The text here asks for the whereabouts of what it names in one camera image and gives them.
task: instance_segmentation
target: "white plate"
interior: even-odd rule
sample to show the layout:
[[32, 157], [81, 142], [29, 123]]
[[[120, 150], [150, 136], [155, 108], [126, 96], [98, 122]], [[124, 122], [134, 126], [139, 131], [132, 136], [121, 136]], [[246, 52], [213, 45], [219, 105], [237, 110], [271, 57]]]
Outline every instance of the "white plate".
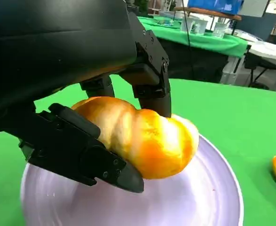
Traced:
[[21, 200], [28, 226], [242, 226], [235, 174], [204, 137], [180, 174], [145, 180], [142, 194], [99, 181], [88, 187], [27, 164]]

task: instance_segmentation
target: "robotic hand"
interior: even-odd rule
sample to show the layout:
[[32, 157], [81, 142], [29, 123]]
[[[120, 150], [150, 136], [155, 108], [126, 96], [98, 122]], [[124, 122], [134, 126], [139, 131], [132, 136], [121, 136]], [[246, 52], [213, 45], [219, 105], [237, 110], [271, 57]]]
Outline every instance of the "robotic hand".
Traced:
[[123, 0], [0, 0], [0, 131], [20, 139], [26, 160], [92, 186], [95, 178], [140, 193], [140, 173], [97, 140], [75, 111], [34, 101], [80, 83], [114, 96], [109, 75], [133, 86], [141, 108], [171, 116], [168, 56]]

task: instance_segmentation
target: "blue container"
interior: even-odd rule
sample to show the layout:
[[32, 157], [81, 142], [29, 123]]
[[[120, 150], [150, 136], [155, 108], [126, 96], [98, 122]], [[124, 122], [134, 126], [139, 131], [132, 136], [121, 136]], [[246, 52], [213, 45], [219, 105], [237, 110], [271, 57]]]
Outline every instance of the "blue container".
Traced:
[[188, 7], [236, 15], [240, 10], [241, 4], [242, 0], [189, 0]]

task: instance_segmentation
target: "green tablecloth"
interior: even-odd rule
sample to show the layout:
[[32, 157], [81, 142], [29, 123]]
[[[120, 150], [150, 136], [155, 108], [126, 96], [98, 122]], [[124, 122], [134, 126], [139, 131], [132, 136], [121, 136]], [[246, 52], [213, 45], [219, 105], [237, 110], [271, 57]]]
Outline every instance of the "green tablecloth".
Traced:
[[[116, 97], [138, 106], [131, 87], [112, 76]], [[223, 153], [240, 183], [245, 226], [276, 226], [276, 183], [270, 174], [276, 155], [276, 92], [197, 81], [171, 80], [173, 113], [192, 120]], [[85, 98], [73, 85], [37, 101], [71, 106]], [[0, 226], [22, 226], [19, 200], [24, 157], [18, 140], [0, 133]]]
[[[174, 41], [180, 44], [188, 45], [188, 37], [186, 32], [180, 31], [180, 23], [174, 22], [174, 26], [167, 27], [160, 25], [158, 21], [168, 19], [160, 16], [152, 18], [139, 17], [140, 22], [146, 30], [152, 30], [158, 38]], [[191, 46], [202, 48], [213, 52], [222, 53], [233, 57], [242, 57], [247, 48], [247, 41], [225, 35], [223, 39], [212, 36], [211, 33], [204, 35], [190, 35]]]

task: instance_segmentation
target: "plate rim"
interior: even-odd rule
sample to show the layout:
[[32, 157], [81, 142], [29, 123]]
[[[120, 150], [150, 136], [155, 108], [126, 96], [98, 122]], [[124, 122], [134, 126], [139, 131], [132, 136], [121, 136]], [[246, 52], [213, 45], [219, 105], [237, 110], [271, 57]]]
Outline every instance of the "plate rim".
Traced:
[[[240, 184], [238, 182], [238, 179], [231, 167], [231, 165], [229, 164], [229, 162], [227, 161], [227, 159], [223, 156], [223, 154], [218, 150], [218, 148], [213, 145], [207, 138], [205, 138], [203, 135], [199, 134], [199, 136], [206, 141], [216, 152], [217, 154], [221, 157], [221, 159], [226, 163], [226, 166], [232, 176], [232, 178], [234, 179], [236, 188], [237, 188], [237, 192], [238, 192], [238, 197], [239, 197], [239, 209], [240, 209], [240, 213], [239, 213], [239, 222], [238, 222], [238, 226], [243, 226], [243, 222], [244, 222], [244, 201], [243, 201], [243, 196], [242, 196], [242, 191], [241, 191], [241, 187]], [[25, 181], [26, 181], [26, 175], [27, 172], [29, 170], [29, 167], [31, 166], [30, 163], [27, 163], [25, 166], [25, 169], [23, 171], [23, 175], [22, 175], [22, 180], [21, 180], [21, 188], [20, 188], [20, 201], [21, 201], [21, 206], [22, 206], [22, 212], [23, 212], [23, 217], [25, 215], [24, 212], [24, 188], [25, 188]]]

